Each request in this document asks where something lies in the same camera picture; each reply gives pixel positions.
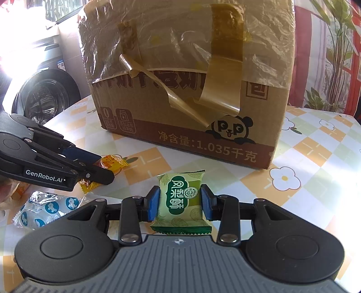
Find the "small orange candy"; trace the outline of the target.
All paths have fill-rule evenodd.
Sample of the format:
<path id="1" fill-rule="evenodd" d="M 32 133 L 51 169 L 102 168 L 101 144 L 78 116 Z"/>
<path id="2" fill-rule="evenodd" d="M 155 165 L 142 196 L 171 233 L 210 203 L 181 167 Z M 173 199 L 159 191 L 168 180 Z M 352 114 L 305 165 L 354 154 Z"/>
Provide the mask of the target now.
<path id="1" fill-rule="evenodd" d="M 101 157 L 93 165 L 88 165 L 81 172 L 79 185 L 84 194 L 93 191 L 102 185 L 111 184 L 115 176 L 129 166 L 127 160 L 119 155 L 109 154 Z"/>

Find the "cardboard box with plastic liner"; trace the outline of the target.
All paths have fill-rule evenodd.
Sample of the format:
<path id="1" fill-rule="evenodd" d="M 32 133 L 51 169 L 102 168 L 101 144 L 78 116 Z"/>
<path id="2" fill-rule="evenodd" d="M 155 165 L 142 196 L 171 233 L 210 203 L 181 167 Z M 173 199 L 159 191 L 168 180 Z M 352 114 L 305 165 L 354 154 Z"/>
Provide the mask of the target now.
<path id="1" fill-rule="evenodd" d="M 292 1 L 90 1 L 78 18 L 101 126 L 269 168 L 295 47 Z"/>

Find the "black front-load washing machine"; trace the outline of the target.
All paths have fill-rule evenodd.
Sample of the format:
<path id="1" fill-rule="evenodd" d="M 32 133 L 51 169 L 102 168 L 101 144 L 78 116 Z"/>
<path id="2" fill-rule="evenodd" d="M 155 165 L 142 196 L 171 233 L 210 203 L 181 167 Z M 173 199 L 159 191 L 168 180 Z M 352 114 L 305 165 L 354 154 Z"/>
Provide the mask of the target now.
<path id="1" fill-rule="evenodd" d="M 1 103 L 8 114 L 45 124 L 80 99 L 55 37 L 1 52 Z"/>

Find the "blue white candy wrapper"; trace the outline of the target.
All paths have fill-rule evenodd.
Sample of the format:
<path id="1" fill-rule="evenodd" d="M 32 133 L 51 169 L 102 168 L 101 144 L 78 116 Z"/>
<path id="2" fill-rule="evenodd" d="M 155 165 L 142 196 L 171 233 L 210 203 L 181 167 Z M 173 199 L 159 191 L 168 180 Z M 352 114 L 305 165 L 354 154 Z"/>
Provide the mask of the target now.
<path id="1" fill-rule="evenodd" d="M 84 198 L 35 191 L 16 213 L 16 227 L 39 229 L 79 208 Z"/>

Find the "small green mooncake packet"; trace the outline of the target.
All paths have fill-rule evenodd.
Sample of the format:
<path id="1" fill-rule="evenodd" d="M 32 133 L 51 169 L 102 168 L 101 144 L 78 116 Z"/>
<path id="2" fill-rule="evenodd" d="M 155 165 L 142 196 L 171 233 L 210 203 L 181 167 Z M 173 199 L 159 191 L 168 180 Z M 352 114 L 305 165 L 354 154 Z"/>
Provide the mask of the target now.
<path id="1" fill-rule="evenodd" d="M 162 234 L 211 234 L 203 219 L 201 183 L 205 171 L 165 173 L 158 176 L 160 197 L 153 231 Z"/>

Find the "checkered floral tablecloth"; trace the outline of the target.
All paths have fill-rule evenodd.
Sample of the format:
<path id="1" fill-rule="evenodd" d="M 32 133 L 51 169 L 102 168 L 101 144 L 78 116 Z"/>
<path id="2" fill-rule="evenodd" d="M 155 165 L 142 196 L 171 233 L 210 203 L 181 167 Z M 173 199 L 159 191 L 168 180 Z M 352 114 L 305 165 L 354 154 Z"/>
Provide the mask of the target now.
<path id="1" fill-rule="evenodd" d="M 360 124 L 349 115 L 289 106 L 269 170 L 227 164 L 105 131 L 86 97 L 47 126 L 78 147 L 120 152 L 129 168 L 96 190 L 110 203 L 147 191 L 167 171 L 205 170 L 216 194 L 266 198 L 335 235 L 345 249 L 337 281 L 360 291 Z"/>

